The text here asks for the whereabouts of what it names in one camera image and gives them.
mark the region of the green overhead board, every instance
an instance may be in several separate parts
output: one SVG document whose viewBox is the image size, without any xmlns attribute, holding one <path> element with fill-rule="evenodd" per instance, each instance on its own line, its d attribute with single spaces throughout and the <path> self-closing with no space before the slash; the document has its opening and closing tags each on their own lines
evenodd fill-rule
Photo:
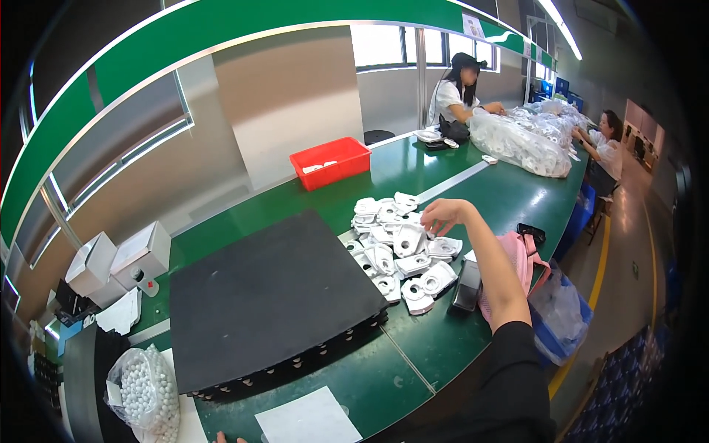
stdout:
<svg viewBox="0 0 709 443">
<path fill-rule="evenodd" d="M 106 104 L 148 77 L 200 51 L 236 38 L 264 31 L 312 23 L 346 24 L 376 21 L 411 24 L 463 33 L 468 9 L 447 0 L 187 0 L 153 16 L 105 51 L 94 62 L 96 78 Z M 494 45 L 525 54 L 522 36 L 481 19 L 486 38 Z M 527 56 L 540 55 L 552 67 L 546 52 L 527 46 Z M 52 163 L 69 142 L 96 116 L 86 74 L 81 73 L 48 107 L 30 134 L 17 160 L 0 207 L 0 232 L 10 243 L 32 195 Z"/>
</svg>

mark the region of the green tabletop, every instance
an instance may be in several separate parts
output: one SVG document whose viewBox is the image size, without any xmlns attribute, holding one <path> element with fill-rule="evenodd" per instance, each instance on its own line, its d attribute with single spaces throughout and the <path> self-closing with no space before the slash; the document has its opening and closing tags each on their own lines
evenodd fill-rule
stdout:
<svg viewBox="0 0 709 443">
<path fill-rule="evenodd" d="M 170 270 L 175 272 L 231 242 L 272 223 L 314 208 L 333 232 L 350 229 L 355 202 L 364 197 L 391 197 L 396 191 L 420 194 L 479 163 L 482 153 L 469 143 L 458 150 L 428 153 L 415 137 L 394 140 L 372 151 L 371 171 L 307 192 L 298 179 L 254 196 L 172 239 Z M 535 176 L 499 162 L 445 191 L 439 197 L 465 198 L 480 210 L 492 231 L 502 235 L 517 223 L 542 228 L 547 241 L 540 255 L 548 260 L 564 232 L 581 186 L 588 155 L 572 161 L 565 179 Z M 464 241 L 464 228 L 448 234 Z M 461 257 L 451 265 L 458 271 Z M 132 333 L 169 317 L 169 275 L 159 277 L 160 292 L 143 299 L 143 315 Z M 491 331 L 479 313 L 468 318 L 446 315 L 452 291 L 424 315 L 408 314 L 405 303 L 389 308 L 389 321 L 369 344 L 293 383 L 251 398 L 217 405 L 196 401 L 210 441 L 218 430 L 259 441 L 254 414 L 329 386 L 363 437 L 369 437 L 406 416 L 448 384 L 488 345 Z M 169 332 L 146 340 L 160 349 L 171 347 Z"/>
</svg>

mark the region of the pink bag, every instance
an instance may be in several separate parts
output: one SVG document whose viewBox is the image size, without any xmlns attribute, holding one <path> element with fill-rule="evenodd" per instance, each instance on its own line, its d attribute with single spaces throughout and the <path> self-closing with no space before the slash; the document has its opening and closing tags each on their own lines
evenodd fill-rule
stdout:
<svg viewBox="0 0 709 443">
<path fill-rule="evenodd" d="M 546 263 L 539 256 L 537 252 L 537 246 L 534 243 L 534 238 L 532 235 L 525 234 L 521 235 L 514 231 L 510 231 L 501 237 L 497 237 L 502 243 L 502 248 L 504 248 L 507 255 L 512 261 L 512 266 L 517 271 L 517 277 L 520 279 L 522 284 L 522 289 L 529 296 L 529 294 L 536 288 L 544 284 L 548 280 L 549 275 L 552 270 L 549 268 L 549 263 Z M 532 273 L 534 272 L 534 263 L 541 264 L 544 267 L 544 272 L 542 276 L 535 284 L 534 288 L 530 291 L 530 286 L 532 285 Z M 485 294 L 485 286 L 483 282 L 483 292 L 478 300 L 478 306 L 480 306 L 480 311 L 490 323 L 490 303 L 487 301 L 487 296 Z"/>
</svg>

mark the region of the red plastic container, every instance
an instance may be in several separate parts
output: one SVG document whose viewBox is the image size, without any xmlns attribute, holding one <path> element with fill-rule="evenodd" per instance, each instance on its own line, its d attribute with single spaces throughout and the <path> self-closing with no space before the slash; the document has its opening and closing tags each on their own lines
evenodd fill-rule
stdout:
<svg viewBox="0 0 709 443">
<path fill-rule="evenodd" d="M 345 137 L 296 152 L 290 158 L 305 189 L 314 191 L 330 183 L 369 171 L 369 156 L 371 153 L 372 151 L 354 138 Z M 304 167 L 325 164 L 326 162 L 337 163 L 322 167 L 308 174 L 303 173 Z"/>
</svg>

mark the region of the woman in white shirt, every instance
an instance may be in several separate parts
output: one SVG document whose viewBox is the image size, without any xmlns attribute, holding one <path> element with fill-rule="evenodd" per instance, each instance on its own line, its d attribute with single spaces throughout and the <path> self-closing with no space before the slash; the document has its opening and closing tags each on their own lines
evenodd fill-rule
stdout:
<svg viewBox="0 0 709 443">
<path fill-rule="evenodd" d="M 499 101 L 480 106 L 480 100 L 475 97 L 480 66 L 487 66 L 487 62 L 478 62 L 465 52 L 458 52 L 451 61 L 453 66 L 450 73 L 433 90 L 431 104 L 428 106 L 428 125 L 437 124 L 439 115 L 446 121 L 458 120 L 465 124 L 477 107 L 489 113 L 505 115 L 505 109 Z"/>
<path fill-rule="evenodd" d="M 623 122 L 610 109 L 603 111 L 599 130 L 586 132 L 574 128 L 571 135 L 601 168 L 589 167 L 588 181 L 599 196 L 607 196 L 613 192 L 615 183 L 623 173 L 623 152 L 620 140 L 623 137 Z"/>
</svg>

